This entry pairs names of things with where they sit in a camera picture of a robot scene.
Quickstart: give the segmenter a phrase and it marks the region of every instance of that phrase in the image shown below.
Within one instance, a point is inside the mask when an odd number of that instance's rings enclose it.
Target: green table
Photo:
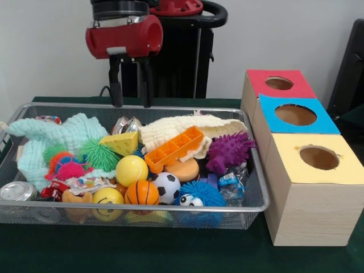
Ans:
[[[125,104],[140,101],[125,99]],[[154,104],[240,107],[239,100],[156,99]],[[273,247],[263,213],[247,231],[0,225],[0,265],[1,272],[364,272],[364,215],[347,247]]]

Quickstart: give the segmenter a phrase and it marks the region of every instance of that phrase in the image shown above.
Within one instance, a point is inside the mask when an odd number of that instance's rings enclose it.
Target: yellow box lid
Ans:
[[[342,136],[272,134],[272,137],[293,183],[364,184],[364,167]]]

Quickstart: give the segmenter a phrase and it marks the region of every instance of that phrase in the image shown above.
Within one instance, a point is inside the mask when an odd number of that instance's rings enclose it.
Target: yellow smiley ball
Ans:
[[[113,188],[103,188],[93,195],[92,201],[96,204],[124,204],[124,198],[119,191]],[[120,209],[93,209],[93,215],[103,222],[116,220],[122,213]]]

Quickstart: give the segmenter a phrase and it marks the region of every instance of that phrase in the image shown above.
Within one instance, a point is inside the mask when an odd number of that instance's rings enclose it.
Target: white wall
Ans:
[[[327,105],[363,0],[217,0],[229,12],[215,30],[208,97],[240,98],[246,69],[299,69]]]
[[[248,68],[301,69],[327,103],[363,0],[217,0],[208,97],[240,98]],[[0,120],[34,96],[96,96],[108,62],[85,45],[89,0],[0,0]]]

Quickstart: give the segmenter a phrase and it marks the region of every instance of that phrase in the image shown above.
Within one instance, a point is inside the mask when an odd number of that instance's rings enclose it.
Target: black and white soccer ball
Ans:
[[[169,172],[161,172],[155,175],[152,178],[152,183],[159,192],[159,205],[172,205],[180,194],[180,181]]]

